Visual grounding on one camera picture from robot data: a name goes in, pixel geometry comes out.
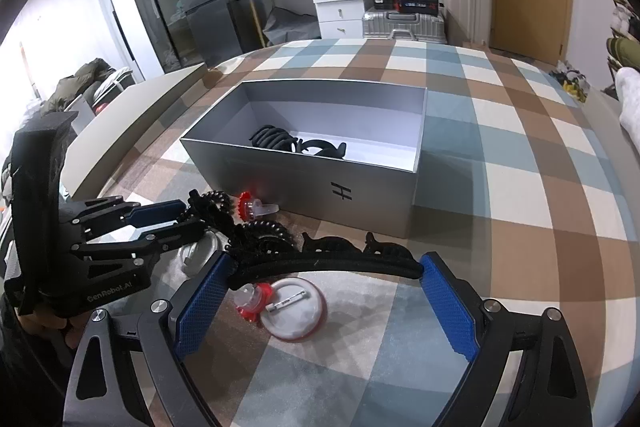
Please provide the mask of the person's left hand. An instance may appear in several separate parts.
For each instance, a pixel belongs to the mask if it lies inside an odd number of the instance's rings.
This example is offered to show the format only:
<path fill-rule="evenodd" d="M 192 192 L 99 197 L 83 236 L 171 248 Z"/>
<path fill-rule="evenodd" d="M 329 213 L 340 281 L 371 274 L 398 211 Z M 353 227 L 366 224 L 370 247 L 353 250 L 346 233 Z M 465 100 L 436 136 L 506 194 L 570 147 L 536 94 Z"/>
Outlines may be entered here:
<path fill-rule="evenodd" d="M 70 349 L 78 347 L 91 314 L 92 312 L 89 311 L 77 315 L 77 317 L 62 319 L 62 317 L 56 317 L 46 309 L 37 309 L 26 315 L 15 313 L 17 320 L 26 333 L 45 336 L 55 332 L 62 332 L 65 343 Z"/>

